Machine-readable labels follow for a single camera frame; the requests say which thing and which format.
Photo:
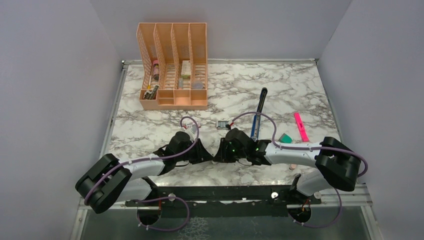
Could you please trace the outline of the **red white staple box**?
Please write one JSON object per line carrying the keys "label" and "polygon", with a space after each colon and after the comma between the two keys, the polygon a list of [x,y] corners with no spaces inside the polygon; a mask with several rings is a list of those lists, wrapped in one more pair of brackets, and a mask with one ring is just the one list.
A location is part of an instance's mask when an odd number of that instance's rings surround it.
{"label": "red white staple box", "polygon": [[201,127],[201,125],[198,122],[197,123],[191,122],[191,123],[187,123],[185,127],[186,129],[197,131]]}

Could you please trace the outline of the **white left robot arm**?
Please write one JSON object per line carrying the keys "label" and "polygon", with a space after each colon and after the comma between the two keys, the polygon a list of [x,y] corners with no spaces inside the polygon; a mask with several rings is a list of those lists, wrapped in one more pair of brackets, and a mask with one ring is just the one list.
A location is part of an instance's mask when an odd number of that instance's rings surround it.
{"label": "white left robot arm", "polygon": [[76,182],[75,190],[97,214],[122,201],[140,200],[149,206],[158,196],[149,177],[170,172],[178,162],[199,164],[213,158],[200,139],[178,131],[167,145],[140,159],[121,162],[105,154]]}

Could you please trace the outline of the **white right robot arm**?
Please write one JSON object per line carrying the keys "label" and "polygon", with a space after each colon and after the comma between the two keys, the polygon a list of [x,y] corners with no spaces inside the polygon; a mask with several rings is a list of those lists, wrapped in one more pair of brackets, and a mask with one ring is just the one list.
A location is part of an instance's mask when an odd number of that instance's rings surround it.
{"label": "white right robot arm", "polygon": [[212,160],[234,163],[239,159],[246,159],[254,166],[295,164],[313,168],[310,173],[296,176],[288,190],[289,199],[296,204],[329,188],[352,192],[362,162],[333,137],[325,137],[318,143],[279,145],[268,139],[253,140],[234,128],[221,138]]}

